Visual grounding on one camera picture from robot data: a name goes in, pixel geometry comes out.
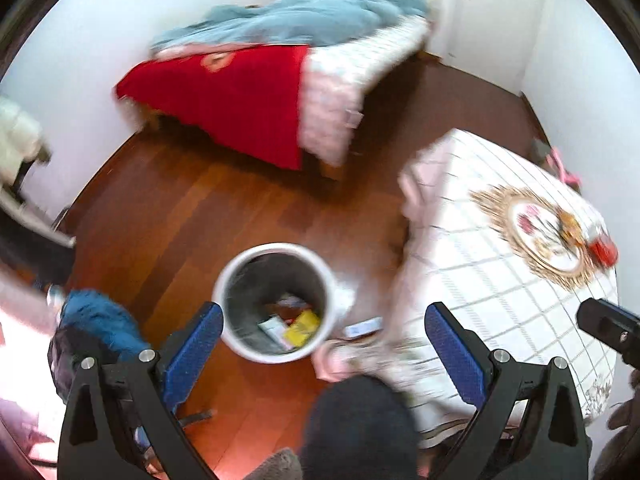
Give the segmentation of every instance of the pink flower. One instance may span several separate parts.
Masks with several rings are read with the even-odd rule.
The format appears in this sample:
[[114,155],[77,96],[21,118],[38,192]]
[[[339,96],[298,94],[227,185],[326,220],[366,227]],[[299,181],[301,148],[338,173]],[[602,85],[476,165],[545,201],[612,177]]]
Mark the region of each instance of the pink flower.
[[527,205],[527,208],[525,209],[525,212],[526,212],[527,216],[533,216],[534,218],[538,218],[538,215],[540,215],[540,209],[538,209],[533,204]]
[[533,222],[531,221],[531,219],[527,215],[522,213],[518,215],[518,225],[520,229],[522,229],[528,235],[532,234],[535,229],[535,227],[533,227]]

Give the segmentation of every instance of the blue gripper pad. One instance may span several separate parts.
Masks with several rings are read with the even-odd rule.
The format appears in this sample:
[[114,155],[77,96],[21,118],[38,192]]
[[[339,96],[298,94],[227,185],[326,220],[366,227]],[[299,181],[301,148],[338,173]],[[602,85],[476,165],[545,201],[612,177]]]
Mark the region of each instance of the blue gripper pad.
[[162,401],[172,412],[189,397],[222,334],[222,327],[222,309],[211,303],[210,309],[200,315],[193,331],[166,368]]
[[434,304],[424,314],[424,330],[462,400],[479,410],[486,400],[482,368]]

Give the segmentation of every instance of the hand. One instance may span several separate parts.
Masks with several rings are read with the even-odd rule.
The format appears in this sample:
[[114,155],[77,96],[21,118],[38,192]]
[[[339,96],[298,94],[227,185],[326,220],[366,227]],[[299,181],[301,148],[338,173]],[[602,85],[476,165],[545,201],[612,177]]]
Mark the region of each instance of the hand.
[[602,450],[595,468],[594,480],[610,479],[638,461],[640,456],[640,371],[634,370],[629,378],[635,390],[634,397],[622,404],[607,421],[610,430],[624,428]]

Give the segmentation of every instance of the yellow package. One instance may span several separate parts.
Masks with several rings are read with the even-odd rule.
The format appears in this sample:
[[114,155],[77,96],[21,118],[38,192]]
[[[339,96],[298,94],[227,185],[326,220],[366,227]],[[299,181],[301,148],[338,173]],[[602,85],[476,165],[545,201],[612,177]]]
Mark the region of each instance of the yellow package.
[[311,310],[305,310],[282,334],[296,348],[300,348],[306,340],[316,333],[320,326],[320,319]]

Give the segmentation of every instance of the trash can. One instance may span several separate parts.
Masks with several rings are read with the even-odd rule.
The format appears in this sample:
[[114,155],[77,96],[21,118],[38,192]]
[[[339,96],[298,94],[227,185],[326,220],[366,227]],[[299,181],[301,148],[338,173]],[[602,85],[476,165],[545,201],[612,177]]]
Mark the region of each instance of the trash can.
[[[222,307],[223,341],[235,353],[257,363],[287,363],[311,354],[331,333],[342,312],[337,283],[329,266],[309,249],[286,243],[248,249],[220,273],[213,301]],[[292,294],[311,306],[320,325],[301,347],[287,351],[258,326],[269,319],[266,305]]]

